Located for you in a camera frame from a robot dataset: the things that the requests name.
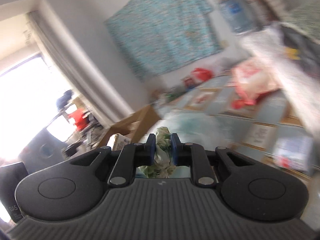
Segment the red plastic bag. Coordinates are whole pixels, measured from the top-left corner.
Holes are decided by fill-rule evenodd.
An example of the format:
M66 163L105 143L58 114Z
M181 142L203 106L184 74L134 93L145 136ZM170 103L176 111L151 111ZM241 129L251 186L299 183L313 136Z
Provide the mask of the red plastic bag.
M205 68L199 68L199 67L197 67L193 71L191 71L191 74L195 78L200 80L201 83L214 77L213 72L211 70L205 69Z

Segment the ribbed black surface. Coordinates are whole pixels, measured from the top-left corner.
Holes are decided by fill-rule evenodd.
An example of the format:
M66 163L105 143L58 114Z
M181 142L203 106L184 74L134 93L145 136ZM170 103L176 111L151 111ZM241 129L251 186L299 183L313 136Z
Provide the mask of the ribbed black surface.
M135 179L110 190L89 213L63 222L24 218L9 232L12 239L36 240L299 240L315 234L303 222L247 220L229 211L209 189L189 179Z

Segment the metal screw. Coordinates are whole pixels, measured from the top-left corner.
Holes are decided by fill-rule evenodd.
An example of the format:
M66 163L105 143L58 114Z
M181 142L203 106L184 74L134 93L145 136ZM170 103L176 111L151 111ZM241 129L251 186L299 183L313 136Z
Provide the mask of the metal screw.
M123 177L113 177L110 182L114 185L121 185L124 184L126 180Z
M209 178L209 177L202 177L202 178L198 179L198 182L202 185L210 185L210 184L214 183L214 179Z

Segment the open cardboard box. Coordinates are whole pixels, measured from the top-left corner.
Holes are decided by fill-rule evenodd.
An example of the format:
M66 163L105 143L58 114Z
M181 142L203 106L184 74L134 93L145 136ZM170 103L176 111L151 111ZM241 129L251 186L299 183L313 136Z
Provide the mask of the open cardboard box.
M148 130L161 118L154 111L151 105L147 105L132 115L113 124L109 130L104 132L97 145L97 148L107 145L110 137L116 133L127 136L131 143L136 143L148 132Z

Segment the white curtain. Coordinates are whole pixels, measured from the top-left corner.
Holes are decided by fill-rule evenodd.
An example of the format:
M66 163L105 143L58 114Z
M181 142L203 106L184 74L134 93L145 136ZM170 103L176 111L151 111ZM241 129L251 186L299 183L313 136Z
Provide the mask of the white curtain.
M49 24L38 11L28 13L35 40L47 60L47 64L56 64L61 73L71 82L92 107L93 114L104 126L109 126L122 119L123 114L107 98L107 91L102 91L95 80L88 77L83 67L68 53Z

